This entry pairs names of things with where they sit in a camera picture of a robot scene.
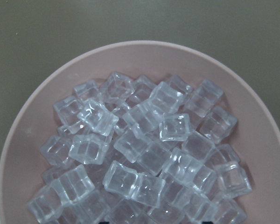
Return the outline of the clear ice cubes pile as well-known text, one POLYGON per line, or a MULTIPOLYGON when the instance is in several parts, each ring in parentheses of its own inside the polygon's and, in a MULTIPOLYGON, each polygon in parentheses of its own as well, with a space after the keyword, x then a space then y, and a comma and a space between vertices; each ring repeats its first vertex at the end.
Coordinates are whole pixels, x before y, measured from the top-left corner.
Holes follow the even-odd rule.
POLYGON ((159 84, 114 72, 54 103, 61 121, 40 153, 51 165, 27 203, 40 224, 240 224, 252 191, 224 140, 238 120, 224 91, 179 76, 159 84))

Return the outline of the pink bowl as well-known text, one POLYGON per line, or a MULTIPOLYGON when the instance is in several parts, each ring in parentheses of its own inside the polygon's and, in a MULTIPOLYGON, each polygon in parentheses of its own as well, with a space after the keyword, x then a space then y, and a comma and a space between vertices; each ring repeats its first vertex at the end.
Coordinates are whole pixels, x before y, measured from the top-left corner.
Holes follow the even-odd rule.
POLYGON ((280 224, 280 131, 255 91, 217 60, 184 46, 156 41, 131 41, 89 51, 50 75, 29 97, 7 136, 0 160, 0 221, 34 224, 27 201, 43 186, 49 167, 40 146, 56 133, 53 104, 72 88, 113 71, 131 77, 145 74, 159 82, 172 74, 192 86, 210 79, 224 92, 224 106, 238 118, 230 144, 241 157, 252 181, 252 193, 238 202, 248 224, 280 224))

